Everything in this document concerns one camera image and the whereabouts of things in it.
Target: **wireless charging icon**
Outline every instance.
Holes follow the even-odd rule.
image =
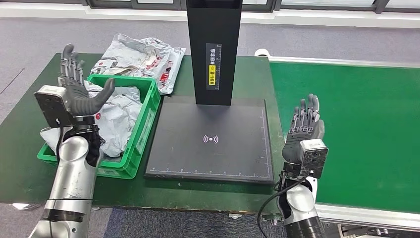
[[[204,143],[212,142],[214,144],[217,144],[219,142],[219,137],[217,135],[212,136],[212,137],[209,137],[208,135],[204,135],[203,142]]]

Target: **gray carpet floor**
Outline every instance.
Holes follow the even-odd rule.
[[[79,52],[103,53],[116,33],[189,48],[186,22],[0,18],[0,122],[65,44],[73,43]],[[273,56],[419,63],[418,42],[420,29],[242,24],[238,55],[266,48]],[[25,212],[0,204],[0,238],[27,237],[41,213],[42,208]],[[281,226],[266,229],[272,237],[284,237]],[[93,211],[89,235],[261,237],[254,216],[233,220],[225,214],[119,209]]]

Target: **green table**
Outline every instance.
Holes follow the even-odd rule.
[[[80,54],[80,59],[86,62],[84,71],[89,72],[100,57],[100,54]],[[45,84],[56,85],[58,75],[59,54],[56,54],[0,125],[2,203],[44,203],[49,197],[56,168],[36,157],[43,144],[39,131],[47,123],[33,93]],[[182,61],[173,94],[194,95],[190,56]],[[265,99],[273,165],[278,174],[282,168],[283,138],[279,136],[282,133],[267,58],[237,59],[233,96]],[[98,177],[93,205],[256,213],[273,193],[267,185],[144,179],[146,161],[147,158],[142,158],[137,176],[132,180]],[[278,212],[274,205],[266,211]]]
[[[284,135],[297,102],[319,97],[329,147],[320,216],[420,228],[407,214],[420,213],[420,65],[270,57],[270,68]]]

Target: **white baseboard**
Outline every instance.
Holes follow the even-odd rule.
[[[78,4],[0,2],[0,17],[187,21],[185,11],[91,9]],[[282,9],[242,13],[242,23],[420,28],[420,13]]]

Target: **crumpled plastic bag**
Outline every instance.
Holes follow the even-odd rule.
[[[161,95],[170,94],[185,50],[152,37],[137,40],[116,34],[91,74],[152,77]]]
[[[85,81],[89,97],[96,96],[102,87]],[[115,87],[114,93],[101,110],[95,114],[99,135],[105,140],[102,151],[109,157],[119,157],[127,147],[128,139],[136,124],[142,103],[136,87]],[[46,128],[40,135],[54,151],[59,139],[59,128]]]

